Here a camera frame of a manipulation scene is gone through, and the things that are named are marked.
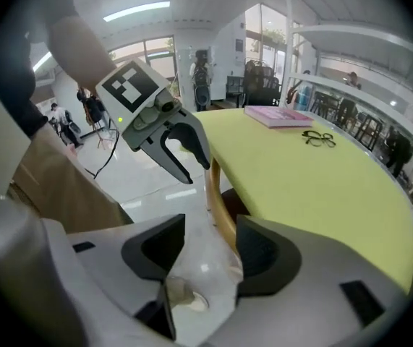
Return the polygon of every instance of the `stool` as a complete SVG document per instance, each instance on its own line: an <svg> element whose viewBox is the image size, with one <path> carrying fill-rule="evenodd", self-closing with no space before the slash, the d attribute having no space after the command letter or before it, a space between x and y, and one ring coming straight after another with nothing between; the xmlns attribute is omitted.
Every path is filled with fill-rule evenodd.
<svg viewBox="0 0 413 347"><path fill-rule="evenodd" d="M375 129L373 130L373 132L368 132L368 129L371 128L371 122L375 122ZM354 138L371 152L375 147L375 144L378 140L378 136L380 136L381 130L383 130L383 124L381 123L381 121L368 114L366 115L364 121L361 123ZM370 141L368 142L368 144L365 144L362 141L365 135L370 136Z"/></svg>

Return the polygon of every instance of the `robotic arm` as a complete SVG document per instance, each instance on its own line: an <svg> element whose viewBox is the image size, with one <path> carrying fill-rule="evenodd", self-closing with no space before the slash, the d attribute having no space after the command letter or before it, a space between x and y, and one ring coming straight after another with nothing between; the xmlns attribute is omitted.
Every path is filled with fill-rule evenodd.
<svg viewBox="0 0 413 347"><path fill-rule="evenodd" d="M167 85L159 73L135 59L116 68L96 89L132 150L142 149L176 179L192 184L188 171L166 147L166 140L179 140L204 169L209 169L208 140L200 121L172 98Z"/></svg>

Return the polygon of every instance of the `backpack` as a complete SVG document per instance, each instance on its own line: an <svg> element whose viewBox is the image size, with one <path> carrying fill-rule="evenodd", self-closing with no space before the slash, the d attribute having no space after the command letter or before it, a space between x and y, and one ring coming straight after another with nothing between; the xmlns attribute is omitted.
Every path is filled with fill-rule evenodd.
<svg viewBox="0 0 413 347"><path fill-rule="evenodd" d="M209 85L208 84L208 70L204 66L195 66L193 72L193 82L197 86Z"/></svg>

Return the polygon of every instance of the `eyeglasses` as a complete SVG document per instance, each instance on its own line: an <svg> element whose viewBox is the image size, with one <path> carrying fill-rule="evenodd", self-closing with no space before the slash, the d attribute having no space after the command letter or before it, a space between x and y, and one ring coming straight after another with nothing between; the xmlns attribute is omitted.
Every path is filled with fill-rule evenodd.
<svg viewBox="0 0 413 347"><path fill-rule="evenodd" d="M302 133L302 136L307 138L306 144L311 144L314 147L320 147L323 143L327 144L329 147L336 146L332 134L320 134L314 130L307 130Z"/></svg>

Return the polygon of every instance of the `black cable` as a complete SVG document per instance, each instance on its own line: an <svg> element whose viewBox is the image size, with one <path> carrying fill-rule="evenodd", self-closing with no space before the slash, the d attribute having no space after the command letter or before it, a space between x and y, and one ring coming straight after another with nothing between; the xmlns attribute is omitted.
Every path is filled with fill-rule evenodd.
<svg viewBox="0 0 413 347"><path fill-rule="evenodd" d="M98 174L106 167L106 165L110 162L111 157L113 157L114 151L116 149L116 145L118 144L118 140L119 140L119 132L116 129L110 129L110 131L116 131L116 140L114 140L114 145L113 145L113 149L111 150L111 154L108 157L108 160L106 160L105 164L103 166L101 166L97 172L93 173L90 172L89 170L87 170L86 168L84 168L89 174L91 174L93 176L93 179L97 179Z"/></svg>

